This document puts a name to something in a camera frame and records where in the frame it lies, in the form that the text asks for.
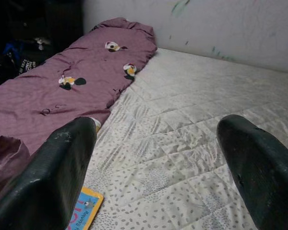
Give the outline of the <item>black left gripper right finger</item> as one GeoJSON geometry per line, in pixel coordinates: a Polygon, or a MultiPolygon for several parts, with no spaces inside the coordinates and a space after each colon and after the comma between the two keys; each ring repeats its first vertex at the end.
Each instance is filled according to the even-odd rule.
{"type": "Polygon", "coordinates": [[[288,149],[240,115],[217,125],[235,185],[259,230],[288,230],[288,149]]]}

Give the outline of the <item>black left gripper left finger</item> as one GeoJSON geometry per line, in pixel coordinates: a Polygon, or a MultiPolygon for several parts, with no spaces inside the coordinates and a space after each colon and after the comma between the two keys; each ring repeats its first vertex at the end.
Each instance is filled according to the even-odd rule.
{"type": "Polygon", "coordinates": [[[0,193],[0,230],[67,228],[96,143],[92,118],[58,128],[0,193]]]}

